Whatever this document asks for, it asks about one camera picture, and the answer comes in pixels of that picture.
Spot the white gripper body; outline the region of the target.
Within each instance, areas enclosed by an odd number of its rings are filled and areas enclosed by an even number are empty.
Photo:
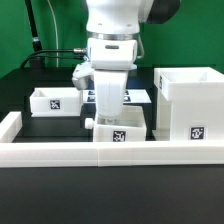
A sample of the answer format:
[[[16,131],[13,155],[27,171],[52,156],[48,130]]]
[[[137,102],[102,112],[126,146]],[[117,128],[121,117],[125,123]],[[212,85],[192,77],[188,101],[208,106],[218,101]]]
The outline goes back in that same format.
[[[137,41],[89,38],[87,56],[87,61],[76,66],[73,84],[78,90],[84,90],[92,76],[97,115],[117,119],[122,112],[128,72],[137,57]]]

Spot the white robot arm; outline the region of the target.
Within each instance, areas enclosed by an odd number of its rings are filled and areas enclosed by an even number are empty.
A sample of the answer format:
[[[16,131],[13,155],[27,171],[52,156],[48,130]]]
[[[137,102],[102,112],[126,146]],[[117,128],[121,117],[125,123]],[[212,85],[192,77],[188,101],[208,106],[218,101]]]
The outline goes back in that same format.
[[[141,23],[163,24],[177,12],[181,0],[83,0],[89,34],[84,62],[72,81],[83,90],[94,80],[96,114],[117,119],[122,111],[128,72],[144,56]]]

